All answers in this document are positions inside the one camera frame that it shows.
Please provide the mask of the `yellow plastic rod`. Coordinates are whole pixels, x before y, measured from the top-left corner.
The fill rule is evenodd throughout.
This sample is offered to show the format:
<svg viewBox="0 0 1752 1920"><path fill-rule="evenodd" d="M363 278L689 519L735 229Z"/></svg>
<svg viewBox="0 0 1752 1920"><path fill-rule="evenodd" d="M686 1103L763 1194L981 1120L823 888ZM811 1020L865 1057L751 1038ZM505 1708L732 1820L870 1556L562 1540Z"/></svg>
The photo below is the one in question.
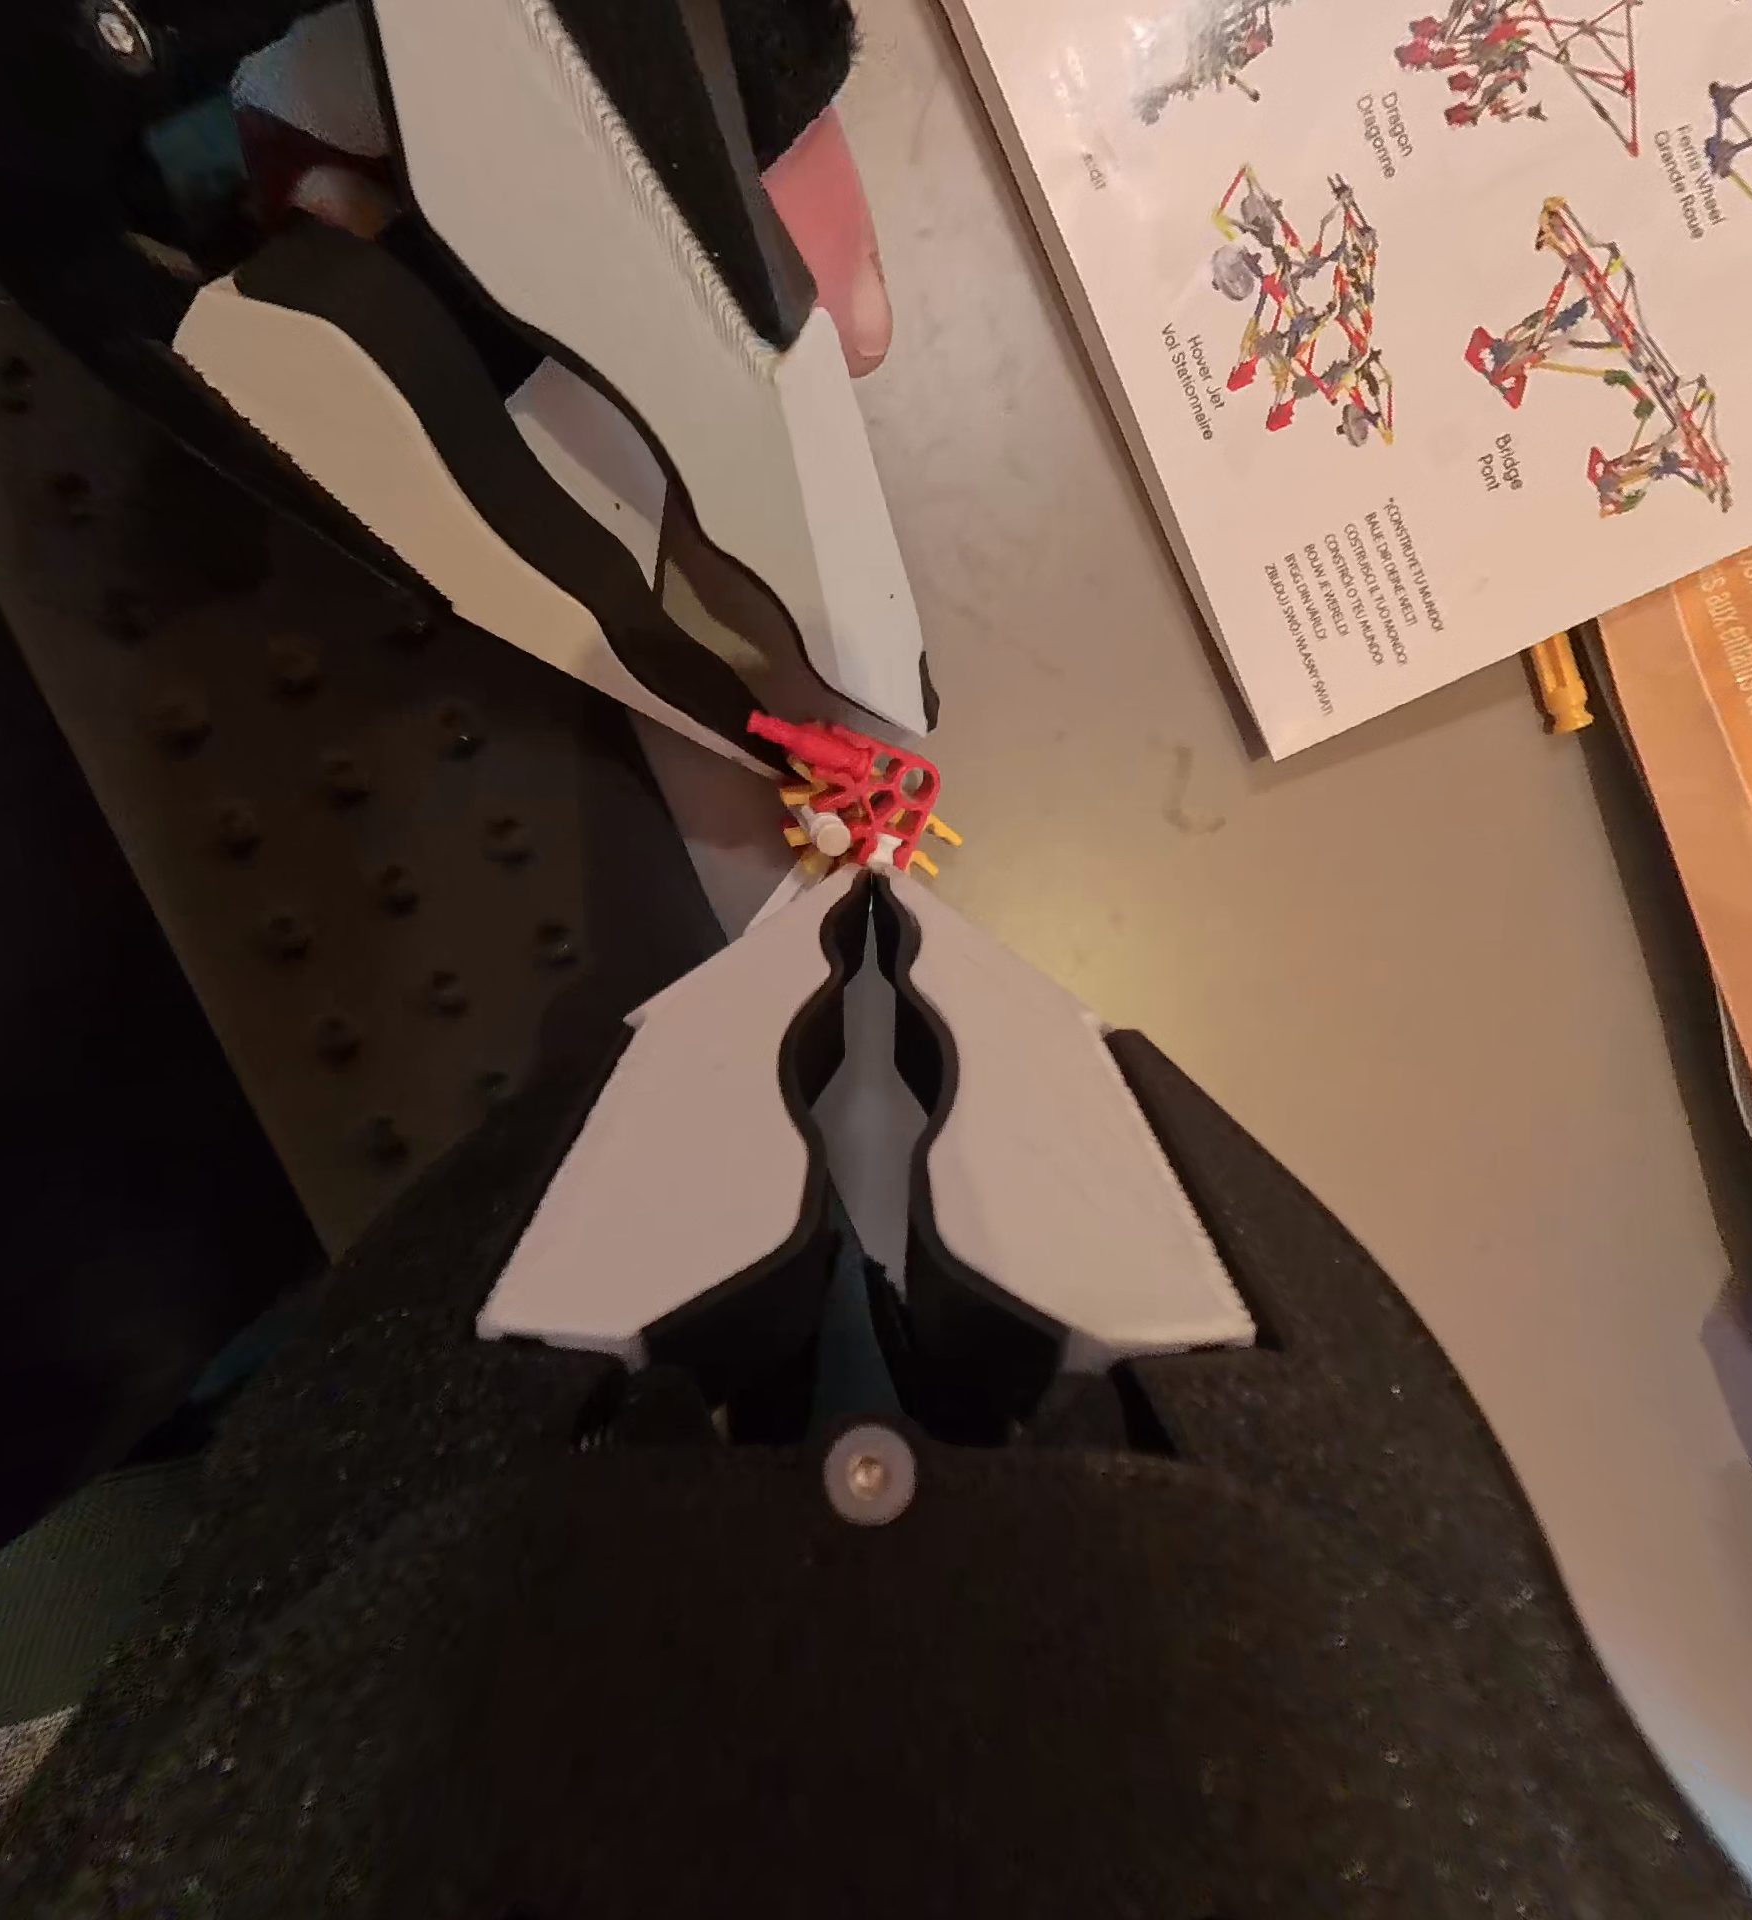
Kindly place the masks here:
<svg viewBox="0 0 1752 1920"><path fill-rule="evenodd" d="M1596 724L1588 685L1570 632L1553 634L1528 648L1525 669L1549 736L1584 733Z"/></svg>

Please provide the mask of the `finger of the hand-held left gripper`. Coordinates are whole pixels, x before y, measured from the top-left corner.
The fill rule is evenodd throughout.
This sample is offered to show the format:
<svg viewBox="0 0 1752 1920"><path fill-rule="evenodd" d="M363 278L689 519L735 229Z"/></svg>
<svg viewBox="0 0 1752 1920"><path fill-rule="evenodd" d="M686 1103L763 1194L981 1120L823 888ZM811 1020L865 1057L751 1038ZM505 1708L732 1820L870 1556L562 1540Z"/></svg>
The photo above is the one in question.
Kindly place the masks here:
<svg viewBox="0 0 1752 1920"><path fill-rule="evenodd" d="M716 112L709 181L743 192L740 300L579 39L581 11L519 3L367 6L411 206L529 337L591 377L650 444L694 540L777 608L798 659L906 734L936 729L922 624L841 333L760 181L721 11L659 5Z"/></svg>
<svg viewBox="0 0 1752 1920"><path fill-rule="evenodd" d="M765 780L763 697L662 588L642 432L430 227L285 226L191 290L172 356L469 625Z"/></svg>

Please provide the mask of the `person's left hand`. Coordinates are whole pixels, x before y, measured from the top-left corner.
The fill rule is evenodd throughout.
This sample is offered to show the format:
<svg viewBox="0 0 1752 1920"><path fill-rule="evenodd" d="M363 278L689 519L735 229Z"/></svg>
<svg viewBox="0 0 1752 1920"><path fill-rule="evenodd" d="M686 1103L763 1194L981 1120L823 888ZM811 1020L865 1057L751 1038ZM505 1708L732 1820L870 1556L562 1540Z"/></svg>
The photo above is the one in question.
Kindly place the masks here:
<svg viewBox="0 0 1752 1920"><path fill-rule="evenodd" d="M877 227L841 109L824 109L763 173L763 185L789 229L830 315L854 380L873 373L891 346L894 308Z"/></svg>

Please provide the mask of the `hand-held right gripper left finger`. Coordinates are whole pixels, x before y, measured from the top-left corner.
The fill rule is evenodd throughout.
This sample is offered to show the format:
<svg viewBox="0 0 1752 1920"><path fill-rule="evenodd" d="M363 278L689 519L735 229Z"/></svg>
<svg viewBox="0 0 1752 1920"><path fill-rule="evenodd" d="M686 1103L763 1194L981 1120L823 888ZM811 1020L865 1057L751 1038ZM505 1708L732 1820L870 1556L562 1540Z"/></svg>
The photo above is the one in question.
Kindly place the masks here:
<svg viewBox="0 0 1752 1920"><path fill-rule="evenodd" d="M802 1343L830 1262L814 1103L843 1063L867 906L870 879L838 871L626 1019L483 1338L622 1363L753 1363Z"/></svg>

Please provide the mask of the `white printed instruction sheet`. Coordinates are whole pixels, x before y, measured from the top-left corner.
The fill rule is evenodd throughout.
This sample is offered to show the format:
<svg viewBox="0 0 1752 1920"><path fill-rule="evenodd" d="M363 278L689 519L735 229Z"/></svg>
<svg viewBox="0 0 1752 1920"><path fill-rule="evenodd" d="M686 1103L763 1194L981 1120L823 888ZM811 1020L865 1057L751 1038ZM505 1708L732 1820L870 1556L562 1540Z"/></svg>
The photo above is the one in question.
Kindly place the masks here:
<svg viewBox="0 0 1752 1920"><path fill-rule="evenodd" d="M1752 548L1752 5L945 5L1291 758Z"/></svg>

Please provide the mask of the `short red plastic rod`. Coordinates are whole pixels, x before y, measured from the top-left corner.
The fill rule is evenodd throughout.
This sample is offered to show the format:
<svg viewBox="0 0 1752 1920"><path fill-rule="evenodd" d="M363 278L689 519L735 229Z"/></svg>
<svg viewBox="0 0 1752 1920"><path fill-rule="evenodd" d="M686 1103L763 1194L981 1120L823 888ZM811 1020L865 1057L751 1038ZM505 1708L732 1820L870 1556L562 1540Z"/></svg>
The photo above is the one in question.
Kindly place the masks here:
<svg viewBox="0 0 1752 1920"><path fill-rule="evenodd" d="M754 711L749 734L758 736L785 753L790 762L800 761L812 771L861 780L876 755L876 743L861 733L830 724L797 724Z"/></svg>

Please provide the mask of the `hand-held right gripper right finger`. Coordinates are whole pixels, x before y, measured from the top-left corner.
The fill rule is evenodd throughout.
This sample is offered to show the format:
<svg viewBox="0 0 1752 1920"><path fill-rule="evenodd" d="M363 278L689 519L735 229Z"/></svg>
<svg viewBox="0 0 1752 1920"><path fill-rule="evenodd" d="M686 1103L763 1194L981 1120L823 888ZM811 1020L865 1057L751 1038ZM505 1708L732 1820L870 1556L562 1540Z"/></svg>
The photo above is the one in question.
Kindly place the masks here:
<svg viewBox="0 0 1752 1920"><path fill-rule="evenodd" d="M907 1285L930 1352L1103 1373L1253 1345L1109 1027L919 881L876 881L872 918L898 1071L925 1113Z"/></svg>

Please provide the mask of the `red yellow K'nex assembly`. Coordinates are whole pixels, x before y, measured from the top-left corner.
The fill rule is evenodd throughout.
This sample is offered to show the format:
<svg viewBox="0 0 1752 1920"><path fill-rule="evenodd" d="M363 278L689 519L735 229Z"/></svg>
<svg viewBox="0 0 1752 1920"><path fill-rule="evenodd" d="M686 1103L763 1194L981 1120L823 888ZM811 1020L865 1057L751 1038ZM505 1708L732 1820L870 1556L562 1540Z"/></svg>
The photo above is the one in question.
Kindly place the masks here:
<svg viewBox="0 0 1752 1920"><path fill-rule="evenodd" d="M903 774L872 774L863 780L824 780L817 773L797 771L792 780L779 787L780 831L797 866L812 877L838 870L859 871L854 864L857 845L882 831L912 843L912 873L936 877L939 870L933 850L937 845L959 850L961 835L936 815L930 787L922 768ZM797 818L805 806L835 812L845 821L850 845L843 853L830 855L811 845Z"/></svg>

